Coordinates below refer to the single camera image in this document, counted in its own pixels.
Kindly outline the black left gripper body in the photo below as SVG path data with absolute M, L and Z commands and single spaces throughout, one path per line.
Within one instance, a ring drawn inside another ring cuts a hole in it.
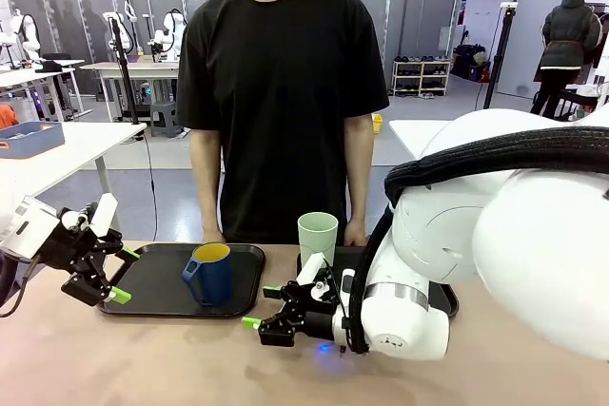
M 104 255 L 100 239 L 90 228 L 66 228 L 59 222 L 40 247 L 40 262 L 69 273 L 101 275 Z

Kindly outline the person's left hand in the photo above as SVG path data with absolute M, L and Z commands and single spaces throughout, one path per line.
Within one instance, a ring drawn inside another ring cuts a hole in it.
M 366 246 L 365 220 L 352 219 L 344 230 L 344 246 Z

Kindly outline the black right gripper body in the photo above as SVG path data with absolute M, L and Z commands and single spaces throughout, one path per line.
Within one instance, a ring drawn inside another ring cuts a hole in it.
M 287 312 L 287 323 L 295 333 L 304 333 L 308 337 L 317 339 L 334 339 L 333 317 L 336 305 L 332 303 L 318 303 L 305 305 L 289 302 L 284 306 Z

